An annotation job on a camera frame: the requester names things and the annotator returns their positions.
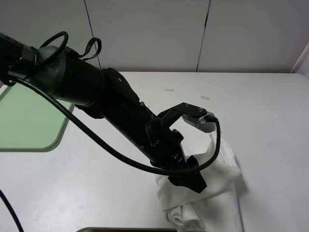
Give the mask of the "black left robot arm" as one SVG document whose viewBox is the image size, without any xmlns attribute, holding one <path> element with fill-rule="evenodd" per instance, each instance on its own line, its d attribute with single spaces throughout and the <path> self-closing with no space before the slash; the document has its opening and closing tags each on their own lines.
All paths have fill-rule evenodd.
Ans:
<svg viewBox="0 0 309 232">
<path fill-rule="evenodd" d="M 88 63 L 86 54 L 67 46 L 69 36 L 62 31 L 39 48 L 0 36 L 0 79 L 8 85 L 21 84 L 48 100 L 103 149 L 137 169 L 166 175 L 175 186 L 201 193 L 207 186 L 201 175 L 205 165 L 186 158 L 183 136 L 172 130 L 179 118 L 201 128 L 209 113 L 197 106 L 180 103 L 154 114 L 115 69 L 99 69 Z M 106 119 L 150 161 L 146 166 L 120 154 L 60 105 L 73 103 L 94 119 Z"/>
</svg>

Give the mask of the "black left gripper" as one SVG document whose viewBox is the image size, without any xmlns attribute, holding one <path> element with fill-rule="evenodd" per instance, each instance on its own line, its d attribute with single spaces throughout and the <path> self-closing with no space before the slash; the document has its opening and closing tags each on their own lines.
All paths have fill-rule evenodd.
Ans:
<svg viewBox="0 0 309 232">
<path fill-rule="evenodd" d="M 144 129 L 145 132 L 141 134 L 137 148 L 150 160 L 150 163 L 163 171 L 169 171 L 168 180 L 174 186 L 201 193 L 207 187 L 207 183 L 200 171 L 176 174 L 191 169 L 181 148 L 183 136 L 179 132 L 173 132 L 158 117 L 150 120 Z"/>
</svg>

